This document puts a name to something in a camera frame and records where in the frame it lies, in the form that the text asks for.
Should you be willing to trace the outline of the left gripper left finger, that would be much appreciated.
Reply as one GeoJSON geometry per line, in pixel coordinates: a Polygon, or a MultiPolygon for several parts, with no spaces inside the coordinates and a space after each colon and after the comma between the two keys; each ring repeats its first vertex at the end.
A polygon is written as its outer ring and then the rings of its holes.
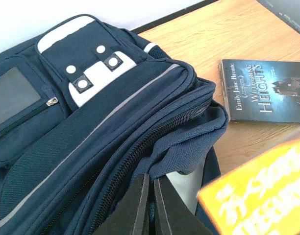
{"type": "Polygon", "coordinates": [[[147,235],[149,233],[149,185],[149,175],[139,175],[113,213],[94,231],[94,234],[147,235]]]}

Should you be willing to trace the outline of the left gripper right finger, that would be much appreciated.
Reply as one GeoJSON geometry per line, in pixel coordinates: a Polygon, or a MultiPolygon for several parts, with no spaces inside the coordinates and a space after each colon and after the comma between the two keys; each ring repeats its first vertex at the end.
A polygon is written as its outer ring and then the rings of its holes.
{"type": "Polygon", "coordinates": [[[155,233],[157,235],[210,235],[186,207],[176,189],[163,176],[154,180],[155,233]]]}

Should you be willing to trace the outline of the orange Treehouse book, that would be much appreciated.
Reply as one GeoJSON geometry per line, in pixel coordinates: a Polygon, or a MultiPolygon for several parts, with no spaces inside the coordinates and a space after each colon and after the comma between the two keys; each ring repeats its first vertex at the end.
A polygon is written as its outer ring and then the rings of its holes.
{"type": "Polygon", "coordinates": [[[197,198],[221,235],[300,235],[300,139],[214,180],[197,198]]]}

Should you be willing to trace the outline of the navy blue student backpack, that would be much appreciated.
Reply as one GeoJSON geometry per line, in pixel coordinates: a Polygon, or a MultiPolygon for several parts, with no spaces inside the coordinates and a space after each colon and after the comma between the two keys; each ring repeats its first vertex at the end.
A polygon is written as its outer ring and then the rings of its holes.
{"type": "Polygon", "coordinates": [[[92,15],[0,53],[0,235],[91,235],[140,174],[189,174],[226,131],[216,85],[92,15]]]}

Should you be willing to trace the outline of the dark blue fantasy book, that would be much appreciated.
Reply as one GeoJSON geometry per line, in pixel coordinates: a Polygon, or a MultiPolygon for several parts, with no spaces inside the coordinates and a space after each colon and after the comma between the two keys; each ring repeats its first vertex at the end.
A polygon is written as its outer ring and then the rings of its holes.
{"type": "Polygon", "coordinates": [[[231,121],[300,123],[300,62],[223,59],[219,69],[231,121]]]}

